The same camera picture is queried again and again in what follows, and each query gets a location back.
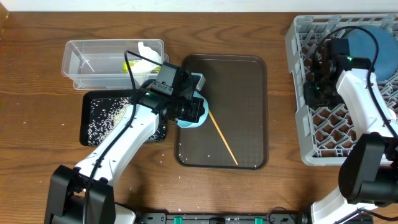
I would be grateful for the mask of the yellow green snack wrapper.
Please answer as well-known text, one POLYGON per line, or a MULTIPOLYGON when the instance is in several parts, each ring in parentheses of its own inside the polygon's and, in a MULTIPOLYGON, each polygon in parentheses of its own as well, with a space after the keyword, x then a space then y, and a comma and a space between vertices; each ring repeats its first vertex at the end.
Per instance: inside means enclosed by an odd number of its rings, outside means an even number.
POLYGON ((129 66, 126 62, 123 63, 123 72, 127 73, 129 70, 133 74, 135 73, 156 73, 160 71, 161 66, 156 65, 154 63, 145 61, 145 60, 130 60, 128 62, 129 66))

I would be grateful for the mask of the dark blue plate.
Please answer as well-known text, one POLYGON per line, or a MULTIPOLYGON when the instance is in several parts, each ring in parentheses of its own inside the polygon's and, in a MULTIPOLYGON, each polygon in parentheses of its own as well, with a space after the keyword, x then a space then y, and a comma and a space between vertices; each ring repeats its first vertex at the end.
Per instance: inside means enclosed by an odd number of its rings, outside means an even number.
MULTIPOLYGON (((374 65, 377 82, 388 80, 397 71, 397 40, 378 27, 364 26, 376 38, 379 52, 374 65)), ((348 39, 351 56, 373 60, 376 48, 373 39, 365 32, 354 29, 343 36, 348 39)))

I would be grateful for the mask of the light blue rice bowl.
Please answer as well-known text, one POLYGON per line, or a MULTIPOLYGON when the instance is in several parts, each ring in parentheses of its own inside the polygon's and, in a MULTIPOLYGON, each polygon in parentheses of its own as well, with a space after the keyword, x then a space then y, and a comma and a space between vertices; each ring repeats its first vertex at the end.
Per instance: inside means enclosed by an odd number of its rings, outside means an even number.
POLYGON ((203 99, 204 113, 199 117, 199 120, 198 120, 197 123, 192 123, 192 122, 188 122, 188 121, 178 120, 177 121, 177 126, 180 127, 180 128, 183 128, 183 129, 197 128, 197 127, 201 126, 205 122, 205 120, 206 120, 206 118, 208 116, 209 106, 208 106, 207 100, 203 96, 201 96, 201 94, 199 94, 199 92, 197 92, 197 91, 194 92, 193 96, 203 99))

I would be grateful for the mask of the white napkin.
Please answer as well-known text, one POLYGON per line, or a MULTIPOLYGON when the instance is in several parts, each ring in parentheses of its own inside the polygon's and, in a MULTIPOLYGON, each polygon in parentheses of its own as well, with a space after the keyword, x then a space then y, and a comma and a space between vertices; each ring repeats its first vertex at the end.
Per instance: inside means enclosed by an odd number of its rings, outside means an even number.
POLYGON ((155 50, 145 46, 143 42, 138 43, 138 50, 139 54, 133 54, 133 56, 137 57, 135 60, 145 60, 161 66, 162 57, 155 50))

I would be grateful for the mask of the wooden chopstick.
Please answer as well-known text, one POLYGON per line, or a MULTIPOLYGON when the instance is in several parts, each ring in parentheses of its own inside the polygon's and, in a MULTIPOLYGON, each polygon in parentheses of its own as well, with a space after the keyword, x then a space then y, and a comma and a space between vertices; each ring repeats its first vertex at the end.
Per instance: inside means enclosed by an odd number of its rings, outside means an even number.
POLYGON ((235 158, 235 156, 234 156, 234 154, 233 154, 233 152, 232 152, 232 150, 231 150, 231 148, 230 148, 230 146, 229 146, 229 144, 228 144, 228 142, 227 142, 227 140, 226 140, 226 138, 225 138, 225 136, 224 136, 222 130, 220 129, 218 123, 216 122, 215 117, 213 116, 213 114, 212 114, 212 112, 211 112, 210 110, 209 110, 209 112, 208 112, 208 115, 209 115, 209 117, 210 117, 212 123, 214 124, 214 126, 215 126, 215 128, 216 128, 218 134, 220 135, 220 138, 221 138, 221 140, 223 141, 225 147, 227 148, 227 150, 228 150, 230 156, 232 157, 234 163, 238 166, 238 165, 239 165, 239 164, 238 164, 238 161, 236 160, 236 158, 235 158))

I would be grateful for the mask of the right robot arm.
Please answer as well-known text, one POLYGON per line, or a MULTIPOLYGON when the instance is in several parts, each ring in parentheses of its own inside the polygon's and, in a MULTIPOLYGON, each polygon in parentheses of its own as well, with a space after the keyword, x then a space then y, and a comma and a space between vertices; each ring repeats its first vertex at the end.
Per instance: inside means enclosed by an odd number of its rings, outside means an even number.
POLYGON ((376 83, 375 60, 352 57, 347 39, 322 43, 314 78, 304 85, 309 106, 348 109, 357 142, 340 167, 338 187, 310 207, 312 223, 345 223, 397 203, 397 121, 376 83))

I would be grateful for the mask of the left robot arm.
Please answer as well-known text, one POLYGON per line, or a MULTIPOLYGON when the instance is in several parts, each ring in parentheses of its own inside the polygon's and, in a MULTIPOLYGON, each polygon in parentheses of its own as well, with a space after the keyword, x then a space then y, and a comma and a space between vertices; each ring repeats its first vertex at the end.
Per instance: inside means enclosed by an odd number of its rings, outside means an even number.
POLYGON ((45 223, 134 223, 136 214, 114 199, 114 188, 138 149, 163 119, 199 123, 205 101, 194 94, 206 79, 163 66, 133 90, 130 105, 107 138, 74 168, 60 165, 50 179, 45 223))

